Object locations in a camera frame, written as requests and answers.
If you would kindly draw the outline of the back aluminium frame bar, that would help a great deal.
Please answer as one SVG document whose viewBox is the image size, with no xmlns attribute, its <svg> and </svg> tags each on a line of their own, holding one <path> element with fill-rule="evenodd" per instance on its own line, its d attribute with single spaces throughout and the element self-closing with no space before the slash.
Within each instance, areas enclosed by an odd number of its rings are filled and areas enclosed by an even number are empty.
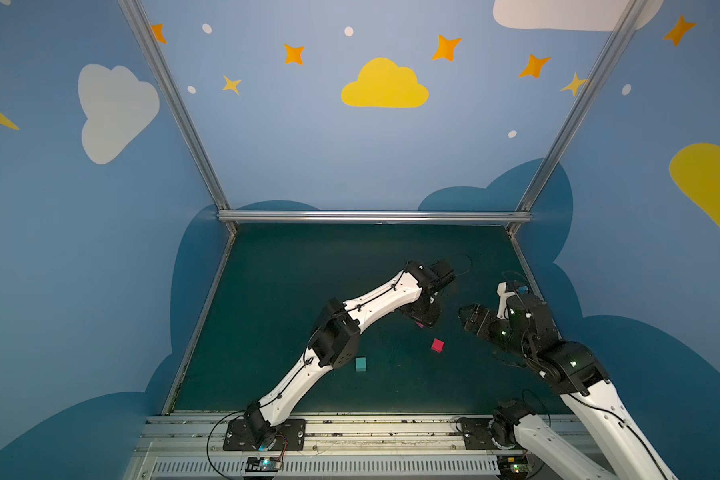
<svg viewBox="0 0 720 480">
<path fill-rule="evenodd" d="M 528 223 L 528 212 L 424 212 L 424 211 L 278 211 L 220 210 L 227 222 L 296 222 L 296 223 Z"/>
</svg>

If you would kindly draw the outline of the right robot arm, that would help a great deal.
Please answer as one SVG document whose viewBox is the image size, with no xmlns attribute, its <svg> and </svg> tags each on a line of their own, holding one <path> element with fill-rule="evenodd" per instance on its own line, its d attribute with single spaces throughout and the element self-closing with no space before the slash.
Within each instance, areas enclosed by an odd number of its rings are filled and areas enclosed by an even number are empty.
<svg viewBox="0 0 720 480">
<path fill-rule="evenodd" d="M 519 356 L 555 391 L 595 441 L 602 467 L 557 434 L 526 402 L 498 407 L 489 424 L 492 443 L 536 456 L 563 479 L 672 479 L 674 473 L 641 431 L 609 374 L 585 345 L 561 337 L 549 306 L 530 292 L 501 294 L 496 311 L 460 308 L 464 329 Z"/>
</svg>

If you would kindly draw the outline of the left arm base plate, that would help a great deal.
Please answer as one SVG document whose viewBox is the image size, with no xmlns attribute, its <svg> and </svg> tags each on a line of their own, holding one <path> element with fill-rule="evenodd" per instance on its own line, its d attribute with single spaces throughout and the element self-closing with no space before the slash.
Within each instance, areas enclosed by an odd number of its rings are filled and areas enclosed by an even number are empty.
<svg viewBox="0 0 720 480">
<path fill-rule="evenodd" d="M 268 446 L 258 446 L 246 422 L 238 417 L 227 425 L 222 449 L 224 451 L 274 451 L 286 447 L 286 452 L 302 451 L 305 443 L 306 421 L 289 419 L 276 428 Z"/>
</svg>

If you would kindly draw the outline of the aluminium front rail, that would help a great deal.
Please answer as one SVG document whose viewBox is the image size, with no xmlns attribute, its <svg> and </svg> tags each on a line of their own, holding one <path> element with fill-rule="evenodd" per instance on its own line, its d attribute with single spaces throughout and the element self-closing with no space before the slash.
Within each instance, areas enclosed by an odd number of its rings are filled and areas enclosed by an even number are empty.
<svg viewBox="0 0 720 480">
<path fill-rule="evenodd" d="M 127 479 L 498 479 L 498 456 L 525 456 L 527 479 L 563 479 L 523 449 L 466 450 L 459 417 L 486 415 L 298 415 L 306 421 L 302 451 L 224 451 L 236 416 L 157 416 L 147 420 L 124 474 Z M 602 467 L 609 464 L 572 415 L 542 417 Z M 276 474 L 246 473 L 248 457 L 281 457 Z"/>
</svg>

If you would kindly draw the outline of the right aluminium frame post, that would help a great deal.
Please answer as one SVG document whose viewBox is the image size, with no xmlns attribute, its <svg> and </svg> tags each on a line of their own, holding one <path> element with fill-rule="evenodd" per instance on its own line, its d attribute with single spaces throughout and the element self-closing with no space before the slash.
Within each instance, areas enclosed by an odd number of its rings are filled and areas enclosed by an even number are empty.
<svg viewBox="0 0 720 480">
<path fill-rule="evenodd" d="M 524 223 L 531 221 L 532 208 L 562 160 L 564 153 L 626 50 L 630 40 L 638 30 L 639 20 L 648 5 L 648 0 L 631 0 L 626 3 L 621 16 L 589 72 L 588 81 L 583 86 L 581 93 L 576 96 L 550 149 L 515 209 L 516 220 L 510 222 L 507 227 L 508 235 L 512 239 L 516 237 Z"/>
</svg>

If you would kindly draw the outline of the left controller board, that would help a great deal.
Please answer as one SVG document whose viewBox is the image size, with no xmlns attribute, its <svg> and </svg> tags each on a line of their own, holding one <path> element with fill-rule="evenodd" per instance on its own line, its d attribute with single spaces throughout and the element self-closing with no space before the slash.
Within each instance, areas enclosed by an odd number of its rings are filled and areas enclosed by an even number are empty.
<svg viewBox="0 0 720 480">
<path fill-rule="evenodd" d="M 283 466 L 281 457 L 248 457 L 245 465 L 246 473 L 276 474 Z"/>
</svg>

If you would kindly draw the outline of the controller board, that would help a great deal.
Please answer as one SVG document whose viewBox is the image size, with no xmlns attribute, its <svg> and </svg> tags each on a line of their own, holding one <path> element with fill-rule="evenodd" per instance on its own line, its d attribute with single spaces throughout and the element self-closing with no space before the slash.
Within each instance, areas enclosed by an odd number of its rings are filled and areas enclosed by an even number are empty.
<svg viewBox="0 0 720 480">
<path fill-rule="evenodd" d="M 276 474 L 283 466 L 281 457 L 248 457 L 245 465 L 246 473 Z"/>
<path fill-rule="evenodd" d="M 498 456 L 499 480 L 526 480 L 532 471 L 525 456 Z"/>
</svg>

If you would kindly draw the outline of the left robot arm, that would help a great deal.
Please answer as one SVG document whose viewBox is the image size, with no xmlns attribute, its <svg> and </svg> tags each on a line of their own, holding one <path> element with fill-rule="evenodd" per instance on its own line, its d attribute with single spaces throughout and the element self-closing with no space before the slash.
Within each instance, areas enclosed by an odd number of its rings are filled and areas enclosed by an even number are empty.
<svg viewBox="0 0 720 480">
<path fill-rule="evenodd" d="M 453 268 L 443 260 L 431 266 L 411 261 L 374 290 L 350 300 L 330 299 L 295 365 L 244 411 L 253 447 L 266 449 L 273 444 L 279 426 L 303 396 L 325 374 L 354 359 L 361 335 L 377 320 L 398 311 L 425 327 L 433 326 L 441 313 L 440 291 L 454 279 Z"/>
</svg>

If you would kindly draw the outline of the aluminium frame post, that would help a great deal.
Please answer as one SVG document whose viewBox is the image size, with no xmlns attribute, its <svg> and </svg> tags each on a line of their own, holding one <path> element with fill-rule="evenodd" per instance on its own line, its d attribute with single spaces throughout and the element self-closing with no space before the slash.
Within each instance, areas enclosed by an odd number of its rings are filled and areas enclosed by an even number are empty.
<svg viewBox="0 0 720 480">
<path fill-rule="evenodd" d="M 119 0 L 118 4 L 214 201 L 217 213 L 228 210 L 229 202 L 161 51 L 160 42 L 154 36 L 141 2 Z"/>
<path fill-rule="evenodd" d="M 532 208 L 562 160 L 564 153 L 626 50 L 630 40 L 638 30 L 639 20 L 648 5 L 648 0 L 631 0 L 626 3 L 621 16 L 589 72 L 588 81 L 583 86 L 581 93 L 576 96 L 550 149 L 515 209 L 516 220 L 510 222 L 507 227 L 508 235 L 512 239 L 516 237 L 524 223 L 531 221 Z"/>
</svg>

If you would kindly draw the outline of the right controller board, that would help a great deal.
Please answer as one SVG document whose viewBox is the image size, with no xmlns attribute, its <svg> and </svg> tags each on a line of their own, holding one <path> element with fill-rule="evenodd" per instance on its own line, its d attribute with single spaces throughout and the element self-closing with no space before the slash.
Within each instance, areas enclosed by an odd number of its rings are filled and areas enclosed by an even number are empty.
<svg viewBox="0 0 720 480">
<path fill-rule="evenodd" d="M 526 480 L 532 471 L 525 456 L 498 456 L 499 480 Z"/>
</svg>

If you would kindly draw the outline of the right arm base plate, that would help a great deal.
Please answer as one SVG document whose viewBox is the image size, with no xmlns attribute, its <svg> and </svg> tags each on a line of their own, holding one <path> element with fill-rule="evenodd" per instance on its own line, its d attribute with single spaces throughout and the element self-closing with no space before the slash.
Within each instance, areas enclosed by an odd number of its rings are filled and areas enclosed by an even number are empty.
<svg viewBox="0 0 720 480">
<path fill-rule="evenodd" d="M 495 421 L 492 418 L 459 417 L 457 431 L 462 436 L 466 450 L 499 450 Z"/>
</svg>

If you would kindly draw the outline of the left aluminium frame post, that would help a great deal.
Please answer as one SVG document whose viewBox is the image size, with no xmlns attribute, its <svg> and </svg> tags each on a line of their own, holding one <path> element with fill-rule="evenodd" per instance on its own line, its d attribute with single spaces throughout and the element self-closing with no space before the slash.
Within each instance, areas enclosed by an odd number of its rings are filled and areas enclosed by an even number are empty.
<svg viewBox="0 0 720 480">
<path fill-rule="evenodd" d="M 214 201 L 217 213 L 228 210 L 229 202 L 161 51 L 160 42 L 154 36 L 141 2 L 119 0 L 118 4 Z"/>
</svg>

